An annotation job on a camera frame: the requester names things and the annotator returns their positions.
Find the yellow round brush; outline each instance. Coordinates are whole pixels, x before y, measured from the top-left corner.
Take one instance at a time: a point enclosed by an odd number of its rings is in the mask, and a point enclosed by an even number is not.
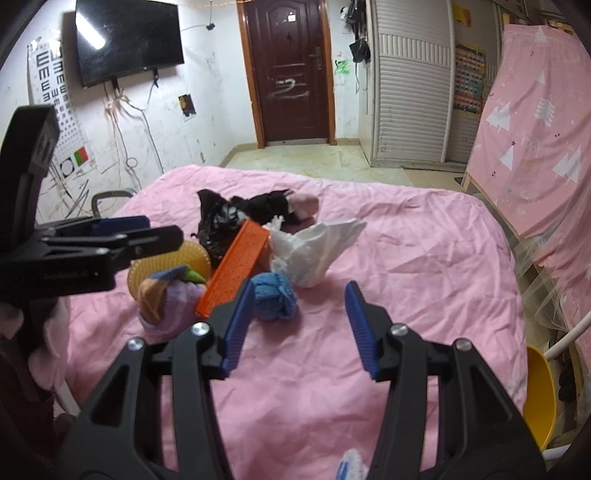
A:
[[[137,300],[139,286],[149,275],[179,265],[188,265],[205,280],[209,280],[212,275],[212,264],[207,251],[198,242],[185,240],[176,252],[141,258],[133,262],[127,274],[129,293]]]

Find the floor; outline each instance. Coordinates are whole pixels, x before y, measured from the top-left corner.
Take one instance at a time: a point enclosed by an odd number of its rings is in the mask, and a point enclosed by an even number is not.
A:
[[[361,147],[291,145],[238,152],[227,168],[288,171],[307,177],[359,182],[379,181],[391,185],[447,189],[461,192],[453,179],[458,174],[431,170],[371,168]]]
[[[264,150],[252,150],[237,153],[227,168],[241,170],[288,171],[308,177],[358,182],[388,183],[391,185],[435,188],[462,192],[460,184],[454,179],[459,175],[431,170],[403,170],[401,168],[371,168],[359,146],[298,145],[267,147]],[[518,279],[523,293],[531,279],[526,274]],[[525,337],[529,345],[540,350],[547,348],[553,331],[542,327],[534,316],[539,303],[535,298],[524,301]],[[558,385],[559,367],[556,361],[550,362],[554,373],[555,385]],[[555,434],[564,431],[566,405],[557,397],[557,422]]]

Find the bed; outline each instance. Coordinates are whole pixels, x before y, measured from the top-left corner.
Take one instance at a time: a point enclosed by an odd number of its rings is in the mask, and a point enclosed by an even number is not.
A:
[[[520,240],[525,267],[533,261],[541,273],[549,294],[543,304],[552,298],[556,308],[541,311],[541,322],[564,330],[591,311],[590,76],[591,58],[578,38],[507,25],[465,185],[489,199]],[[576,345],[587,377],[583,422],[591,411],[591,332]]]
[[[332,480],[342,455],[371,461],[388,385],[363,371],[344,308],[356,280],[367,301],[386,307],[423,338],[470,338],[519,408],[527,387],[521,297],[514,260],[485,205],[463,193],[313,179],[287,173],[188,166],[131,198],[118,216],[197,231],[197,190],[249,197],[291,188],[320,198],[320,221],[367,222],[357,243],[315,288],[297,288],[290,322],[254,319],[232,377],[213,393],[237,480]],[[126,340],[143,336],[126,272],[113,291],[72,298],[67,382],[83,404]],[[169,385],[163,388],[166,464],[175,467]],[[423,466],[434,463],[436,385],[429,385]]]

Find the white louvered door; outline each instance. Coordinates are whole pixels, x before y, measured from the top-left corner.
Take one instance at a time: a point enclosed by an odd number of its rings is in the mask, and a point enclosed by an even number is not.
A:
[[[452,50],[446,0],[376,0],[378,70],[374,154],[441,162],[451,113]]]

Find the door frame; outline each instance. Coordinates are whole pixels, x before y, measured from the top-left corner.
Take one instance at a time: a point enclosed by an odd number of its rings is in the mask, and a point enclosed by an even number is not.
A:
[[[335,138],[335,83],[333,80],[332,69],[332,44],[330,42],[330,27],[328,8],[326,0],[317,0],[320,13],[320,23],[322,25],[322,40],[324,51],[324,73],[326,74],[327,89],[327,111],[329,117],[329,145],[336,145]],[[246,67],[246,79],[248,81],[248,93],[251,97],[252,117],[255,121],[256,146],[265,148],[265,130],[262,122],[261,103],[258,96],[258,85],[256,84],[256,75],[254,71],[254,60],[252,56],[251,37],[248,29],[248,16],[244,4],[246,2],[236,2],[238,7],[238,23],[240,25],[240,38],[242,40],[242,52],[244,54],[244,65]]]

